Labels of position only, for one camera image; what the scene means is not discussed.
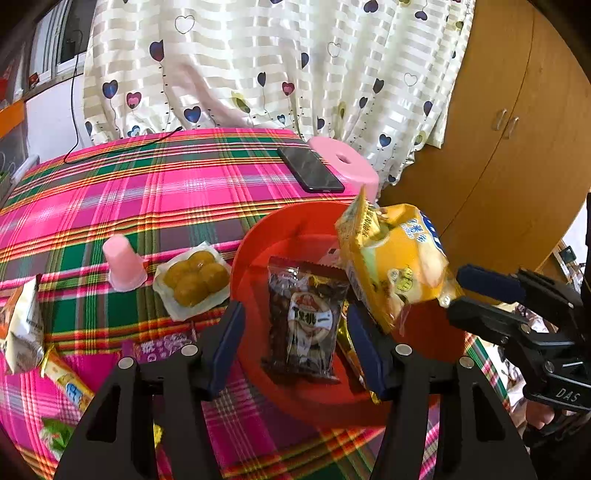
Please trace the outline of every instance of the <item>pink plastic cup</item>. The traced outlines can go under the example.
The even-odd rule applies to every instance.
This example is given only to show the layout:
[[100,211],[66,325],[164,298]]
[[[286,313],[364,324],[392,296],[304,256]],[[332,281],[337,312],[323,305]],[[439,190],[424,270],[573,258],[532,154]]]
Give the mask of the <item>pink plastic cup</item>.
[[109,283],[115,291],[135,290],[148,279],[142,258],[124,235],[109,238],[103,244],[103,253],[109,264]]

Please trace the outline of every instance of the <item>black cable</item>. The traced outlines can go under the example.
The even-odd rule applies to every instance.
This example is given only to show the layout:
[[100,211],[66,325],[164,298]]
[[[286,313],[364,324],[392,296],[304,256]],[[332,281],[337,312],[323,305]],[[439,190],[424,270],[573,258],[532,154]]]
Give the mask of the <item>black cable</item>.
[[76,117],[74,116],[74,80],[76,79],[76,70],[78,68],[78,57],[80,56],[80,51],[82,50],[82,40],[84,39],[84,34],[82,30],[73,30],[73,32],[80,33],[80,43],[78,44],[78,51],[76,52],[76,63],[74,64],[74,73],[72,73],[72,86],[70,88],[70,113],[72,114],[72,124],[74,125],[74,130],[76,130],[76,145],[74,145],[70,151],[64,157],[64,163],[66,163],[66,159],[70,156],[70,154],[74,151],[74,149],[80,143],[80,134],[78,133],[78,127],[76,126]]
[[[158,143],[161,140],[166,140],[168,137],[172,137],[176,132],[178,132],[178,131],[180,131],[182,129],[183,129],[183,127],[177,127],[172,132],[169,132],[168,135],[166,135],[164,137],[157,138],[156,140],[153,140],[150,143],[140,144],[140,145],[133,145],[131,147],[120,148],[119,150],[112,150],[109,153],[110,154],[113,154],[113,153],[117,154],[117,153],[123,153],[123,152],[126,152],[126,151],[132,151],[132,150],[135,150],[136,148],[140,148],[140,147],[149,147],[150,145],[154,145],[155,143]],[[78,163],[79,161],[82,161],[82,160],[85,160],[85,161],[86,160],[92,160],[93,158],[100,157],[102,155],[104,155],[103,152],[98,153],[96,155],[92,155],[91,157],[88,157],[88,158],[79,158],[78,160],[74,160],[74,161],[66,161],[66,158],[64,157],[64,163],[66,165],[73,165],[74,163]]]
[[[79,158],[78,160],[74,160],[74,161],[66,161],[67,158],[70,156],[70,154],[74,151],[74,149],[80,143],[80,135],[78,134],[78,128],[76,127],[76,117],[74,116],[74,78],[76,78],[76,67],[78,66],[78,56],[80,55],[80,50],[82,49],[82,39],[83,39],[84,35],[80,30],[74,30],[74,32],[80,32],[80,46],[78,47],[78,53],[76,54],[76,65],[74,66],[74,74],[72,75],[72,88],[70,89],[70,112],[72,113],[72,123],[74,124],[74,130],[76,130],[76,145],[74,145],[71,148],[71,150],[66,154],[66,156],[63,158],[63,163],[65,163],[66,165],[73,165],[74,163],[78,163],[79,161],[82,161],[82,160],[85,160],[85,161],[92,160],[93,158],[100,157],[101,155],[103,155],[103,153],[99,153],[96,155],[92,155],[91,157],[88,157],[88,158]],[[111,153],[122,153],[125,151],[132,151],[132,150],[135,150],[136,148],[140,148],[140,147],[149,147],[150,145],[154,145],[155,143],[160,142],[161,140],[166,140],[168,137],[172,137],[176,132],[178,132],[182,129],[183,129],[183,127],[177,127],[176,130],[173,130],[168,135],[166,135],[164,137],[157,138],[156,140],[153,140],[150,143],[120,148],[119,150],[111,151]]]

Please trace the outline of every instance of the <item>blue gripper pad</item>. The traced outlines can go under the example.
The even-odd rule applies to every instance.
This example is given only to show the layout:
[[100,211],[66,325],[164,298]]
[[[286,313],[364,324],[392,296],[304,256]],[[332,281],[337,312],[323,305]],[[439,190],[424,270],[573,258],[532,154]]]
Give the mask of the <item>blue gripper pad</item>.
[[376,335],[382,334],[371,319],[364,318],[367,315],[367,312],[361,313],[357,305],[351,304],[347,310],[347,328],[361,363],[367,388],[375,392],[378,398],[385,400],[387,389],[384,383],[384,365],[374,344],[379,338]]
[[519,280],[508,275],[464,265],[458,269],[456,278],[462,288],[505,303],[523,303],[525,300],[525,290]]
[[213,355],[207,359],[207,363],[211,368],[211,378],[207,390],[212,398],[217,397],[226,385],[230,366],[234,361],[234,357],[238,351],[238,345],[240,344],[242,334],[244,333],[244,326],[245,312],[242,303],[231,301],[220,319],[220,322],[217,325],[209,327],[202,334],[203,338],[206,332],[208,333],[208,330],[220,329],[216,332],[217,341],[219,342],[217,344],[217,349],[213,352]]

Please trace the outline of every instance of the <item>green snack package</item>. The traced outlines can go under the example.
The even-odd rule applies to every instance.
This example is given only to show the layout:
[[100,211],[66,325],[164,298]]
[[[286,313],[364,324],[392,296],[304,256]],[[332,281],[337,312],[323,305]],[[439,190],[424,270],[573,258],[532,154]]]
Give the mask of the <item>green snack package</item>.
[[43,428],[39,431],[39,438],[53,454],[57,461],[61,459],[66,446],[74,433],[74,427],[66,425],[56,419],[41,419]]

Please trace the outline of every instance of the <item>red plastic bowl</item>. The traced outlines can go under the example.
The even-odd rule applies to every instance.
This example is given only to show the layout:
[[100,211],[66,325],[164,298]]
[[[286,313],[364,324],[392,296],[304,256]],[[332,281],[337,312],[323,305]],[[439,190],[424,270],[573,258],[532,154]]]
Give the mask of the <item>red plastic bowl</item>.
[[[232,264],[230,280],[230,296],[241,301],[246,309],[246,328],[238,358],[249,380],[263,395],[295,418],[325,428],[383,426],[391,405],[373,404],[338,347],[333,369],[340,384],[318,384],[304,378],[280,382],[275,379],[276,383],[261,368],[261,358],[268,350],[270,326],[269,257],[317,262],[334,246],[334,224],[346,207],[340,202],[297,203],[267,215],[246,234]],[[426,322],[428,329],[423,330]],[[464,333],[449,326],[445,311],[436,302],[413,306],[406,325],[404,341],[429,357],[454,361],[462,355]],[[425,340],[423,331],[433,332],[431,341]]]

